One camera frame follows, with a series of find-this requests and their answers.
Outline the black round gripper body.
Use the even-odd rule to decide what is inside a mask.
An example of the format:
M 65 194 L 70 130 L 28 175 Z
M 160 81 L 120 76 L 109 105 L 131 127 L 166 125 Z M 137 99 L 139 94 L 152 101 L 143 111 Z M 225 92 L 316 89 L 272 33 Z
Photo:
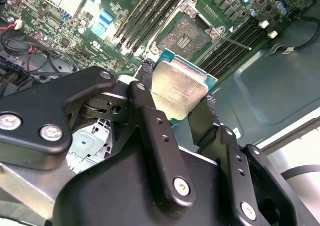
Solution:
M 221 170 L 181 148 L 196 190 L 194 205 L 174 214 L 156 204 L 139 145 L 73 177 L 54 205 L 53 225 L 231 225 Z

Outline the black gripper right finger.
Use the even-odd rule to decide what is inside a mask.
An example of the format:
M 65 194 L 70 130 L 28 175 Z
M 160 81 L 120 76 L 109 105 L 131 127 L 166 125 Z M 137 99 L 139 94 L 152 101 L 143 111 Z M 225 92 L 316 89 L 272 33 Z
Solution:
M 304 205 L 267 157 L 255 146 L 241 147 L 207 95 L 189 113 L 198 153 L 217 163 L 217 210 L 224 225 L 303 225 Z

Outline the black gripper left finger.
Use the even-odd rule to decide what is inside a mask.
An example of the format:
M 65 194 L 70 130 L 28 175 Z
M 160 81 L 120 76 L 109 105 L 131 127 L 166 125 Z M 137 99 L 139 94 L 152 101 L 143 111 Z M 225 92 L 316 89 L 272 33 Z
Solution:
M 115 85 L 109 72 L 91 67 L 1 98 L 1 162 L 40 170 L 58 167 L 71 146 L 82 105 L 101 96 L 104 118 L 116 122 L 119 133 L 108 159 L 139 145 L 156 204 L 186 211 L 196 191 L 165 114 L 156 109 L 145 84 L 133 81 L 118 95 L 111 93 Z

